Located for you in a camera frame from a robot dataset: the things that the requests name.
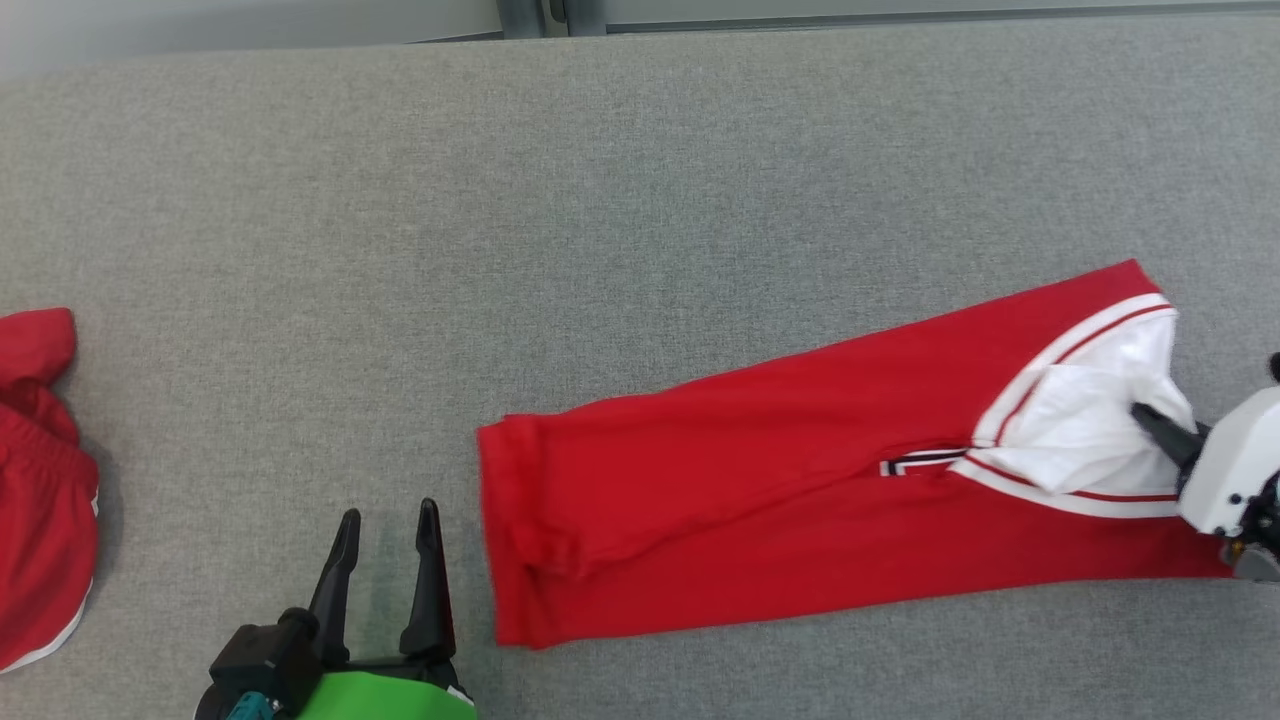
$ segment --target red shorts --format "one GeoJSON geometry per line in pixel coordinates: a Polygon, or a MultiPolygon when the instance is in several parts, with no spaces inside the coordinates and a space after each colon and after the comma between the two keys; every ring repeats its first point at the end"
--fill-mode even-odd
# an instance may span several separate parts
{"type": "Polygon", "coordinates": [[[0,673],[76,629],[97,555],[97,465],[50,384],[76,354],[65,309],[0,318],[0,673]]]}

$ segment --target gray fabric surface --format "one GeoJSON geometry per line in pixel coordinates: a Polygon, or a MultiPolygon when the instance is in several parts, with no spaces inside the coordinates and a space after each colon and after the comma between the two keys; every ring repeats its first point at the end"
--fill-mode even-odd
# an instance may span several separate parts
{"type": "Polygon", "coordinates": [[[102,466],[104,547],[83,625],[0,676],[0,716],[188,716],[237,625],[307,600],[352,505],[348,637],[392,651],[422,495],[485,717],[1275,716],[1280,588],[1230,582],[499,650],[472,430],[1129,256],[1183,309],[1176,378],[1212,421],[1280,347],[1277,37],[873,27],[5,86],[0,313],[78,315],[61,389],[102,466]]]}

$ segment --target white trim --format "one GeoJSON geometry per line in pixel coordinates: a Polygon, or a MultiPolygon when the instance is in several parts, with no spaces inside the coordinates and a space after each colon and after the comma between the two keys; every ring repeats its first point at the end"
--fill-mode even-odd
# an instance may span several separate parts
{"type": "MultiPolygon", "coordinates": [[[[93,580],[88,582],[88,587],[90,587],[90,589],[93,588],[93,580]]],[[[49,657],[50,655],[54,653],[54,651],[56,651],[58,648],[63,647],[63,643],[65,643],[67,639],[72,637],[72,633],[76,632],[76,625],[79,625],[81,618],[84,616],[84,603],[86,602],[88,602],[88,591],[84,591],[84,600],[81,601],[81,607],[79,607],[79,610],[76,611],[76,616],[72,618],[72,621],[68,623],[65,628],[63,628],[63,632],[58,633],[58,637],[54,638],[52,642],[50,642],[45,647],[33,650],[33,651],[28,652],[27,655],[23,655],[13,665],[10,665],[8,667],[0,667],[0,675],[8,673],[10,670],[17,670],[18,667],[22,667],[23,665],[31,665],[32,662],[35,662],[37,660],[42,660],[45,657],[49,657]]]]}
{"type": "MultiPolygon", "coordinates": [[[[1057,340],[1048,343],[1044,350],[1033,357],[1032,361],[1028,363],[1016,377],[1014,377],[1012,382],[1005,387],[991,407],[983,413],[982,418],[978,420],[978,425],[973,430],[973,446],[993,447],[996,445],[996,436],[1000,434],[1000,428],[1004,425],[1005,418],[1012,414],[1018,405],[1023,401],[1023,397],[1025,397],[1027,393],[1036,387],[1036,380],[1039,379],[1044,368],[1057,363],[1062,355],[1069,352],[1073,347],[1116,320],[1134,313],[1140,313],[1142,310],[1160,307],[1161,305],[1169,305],[1169,300],[1158,292],[1149,292],[1147,295],[1130,297],[1129,300],[1116,302],[1100,313],[1094,313],[1074,328],[1059,336],[1057,340]]],[[[1172,307],[1170,307],[1167,313],[1172,315],[1178,314],[1178,311],[1172,307]]]]}
{"type": "Polygon", "coordinates": [[[1028,500],[1037,505],[1044,505],[1055,510],[1075,512],[1078,515],[1092,515],[1094,518],[1172,518],[1178,515],[1178,502],[1174,500],[1153,500],[1151,502],[1112,502],[1108,500],[1094,500],[1078,495],[1053,495],[1036,486],[1019,483],[1000,473],[995,473],[969,460],[968,457],[956,460],[951,468],[952,473],[977,480],[988,488],[1010,495],[1021,500],[1028,500]]]}

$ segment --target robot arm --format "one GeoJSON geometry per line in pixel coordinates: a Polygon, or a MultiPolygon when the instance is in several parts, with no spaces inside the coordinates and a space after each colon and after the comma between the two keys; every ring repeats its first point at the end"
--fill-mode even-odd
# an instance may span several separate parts
{"type": "MultiPolygon", "coordinates": [[[[1280,354],[1271,365],[1280,375],[1280,354]]],[[[1258,391],[1194,433],[1149,405],[1132,413],[1179,468],[1178,512],[1225,539],[1224,560],[1236,577],[1280,582],[1280,387],[1258,391]]]]}

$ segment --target red sweatpants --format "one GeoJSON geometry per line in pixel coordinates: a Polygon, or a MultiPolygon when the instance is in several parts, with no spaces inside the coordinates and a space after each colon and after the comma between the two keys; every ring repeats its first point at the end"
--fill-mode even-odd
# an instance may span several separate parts
{"type": "Polygon", "coordinates": [[[65,309],[0,318],[0,673],[74,630],[97,556],[97,465],[50,384],[76,354],[65,309]]]}
{"type": "Polygon", "coordinates": [[[1216,539],[1170,497],[1052,496],[966,455],[998,446],[1033,370],[1171,313],[1158,293],[1129,261],[663,392],[481,428],[498,642],[1228,575],[1216,539]]]}

